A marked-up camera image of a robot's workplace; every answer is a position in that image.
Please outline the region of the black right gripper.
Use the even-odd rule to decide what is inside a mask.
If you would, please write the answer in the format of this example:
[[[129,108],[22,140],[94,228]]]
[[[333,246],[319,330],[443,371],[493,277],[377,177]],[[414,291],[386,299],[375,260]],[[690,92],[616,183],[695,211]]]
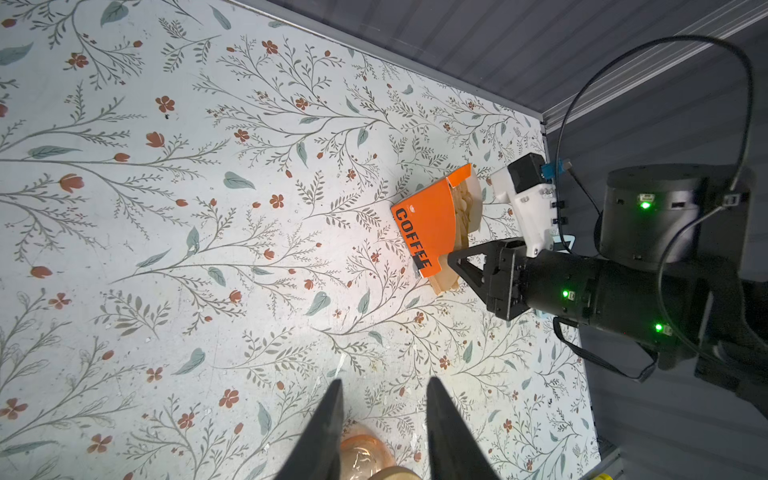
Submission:
[[[570,326],[622,335],[656,355],[661,369],[706,354],[698,337],[708,301],[699,260],[658,273],[553,251],[529,257],[521,238],[508,238],[451,252],[447,262],[502,320],[535,309]]]

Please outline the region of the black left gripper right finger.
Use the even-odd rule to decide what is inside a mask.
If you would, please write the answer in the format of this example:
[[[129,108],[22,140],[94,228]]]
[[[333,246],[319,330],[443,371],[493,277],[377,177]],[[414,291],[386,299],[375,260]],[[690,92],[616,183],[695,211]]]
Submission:
[[[499,479],[437,377],[427,385],[426,426],[432,479]]]

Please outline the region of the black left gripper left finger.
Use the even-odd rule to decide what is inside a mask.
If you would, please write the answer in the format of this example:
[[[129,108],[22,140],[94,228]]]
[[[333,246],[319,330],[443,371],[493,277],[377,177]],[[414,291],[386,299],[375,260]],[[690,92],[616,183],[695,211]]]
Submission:
[[[335,379],[275,479],[338,480],[343,424],[343,384]]]

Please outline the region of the orange glass pitcher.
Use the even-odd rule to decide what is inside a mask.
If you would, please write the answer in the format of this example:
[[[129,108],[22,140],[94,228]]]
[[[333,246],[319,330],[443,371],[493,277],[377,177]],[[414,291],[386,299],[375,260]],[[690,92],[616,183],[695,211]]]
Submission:
[[[340,479],[370,479],[395,459],[385,442],[370,428],[355,423],[344,430],[340,444]]]

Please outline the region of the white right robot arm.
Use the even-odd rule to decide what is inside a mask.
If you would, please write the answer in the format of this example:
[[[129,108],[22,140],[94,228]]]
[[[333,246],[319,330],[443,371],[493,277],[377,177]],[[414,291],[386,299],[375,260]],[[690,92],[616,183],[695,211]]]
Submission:
[[[599,256],[527,252],[520,238],[448,257],[484,302],[512,320],[529,309],[553,329],[591,327],[641,347],[656,370],[695,375],[767,408],[767,285],[740,276],[751,178],[715,165],[628,167],[607,179]]]

